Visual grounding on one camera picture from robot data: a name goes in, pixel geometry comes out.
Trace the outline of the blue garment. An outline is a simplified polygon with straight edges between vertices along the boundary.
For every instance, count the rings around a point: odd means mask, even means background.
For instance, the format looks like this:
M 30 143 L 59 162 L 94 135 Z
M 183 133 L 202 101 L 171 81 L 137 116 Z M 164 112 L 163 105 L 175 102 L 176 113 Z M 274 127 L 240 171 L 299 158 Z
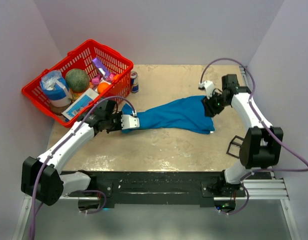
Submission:
M 198 134 L 215 131 L 213 120 L 204 115 L 202 95 L 181 98 L 143 112 L 138 112 L 140 130 L 184 129 Z

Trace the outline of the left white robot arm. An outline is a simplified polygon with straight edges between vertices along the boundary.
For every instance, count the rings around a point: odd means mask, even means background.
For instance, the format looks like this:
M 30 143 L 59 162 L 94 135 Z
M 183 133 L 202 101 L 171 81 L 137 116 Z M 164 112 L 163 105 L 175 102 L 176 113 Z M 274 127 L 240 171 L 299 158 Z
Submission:
M 98 104 L 91 114 L 79 116 L 72 128 L 49 150 L 23 162 L 21 191 L 51 206 L 62 195 L 81 191 L 92 196 L 97 191 L 95 177 L 84 170 L 62 175 L 61 172 L 73 155 L 98 132 L 119 131 L 121 112 L 114 100 Z

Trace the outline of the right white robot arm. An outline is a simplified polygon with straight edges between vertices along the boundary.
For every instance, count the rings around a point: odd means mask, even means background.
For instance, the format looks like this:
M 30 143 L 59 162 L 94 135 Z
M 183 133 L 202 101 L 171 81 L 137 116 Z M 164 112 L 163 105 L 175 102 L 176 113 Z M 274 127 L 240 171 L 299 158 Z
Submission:
M 207 117 L 220 114 L 225 107 L 231 106 L 237 111 L 244 126 L 246 135 L 239 150 L 238 162 L 223 172 L 223 180 L 217 183 L 217 192 L 221 196 L 229 196 L 234 191 L 234 184 L 240 183 L 252 170 L 266 170 L 277 165 L 283 138 L 283 130 L 274 127 L 259 111 L 251 108 L 254 103 L 251 90 L 240 86 L 237 75 L 227 74 L 221 78 L 222 90 L 216 91 L 214 83 L 206 80 L 198 88 L 206 92 L 201 102 Z

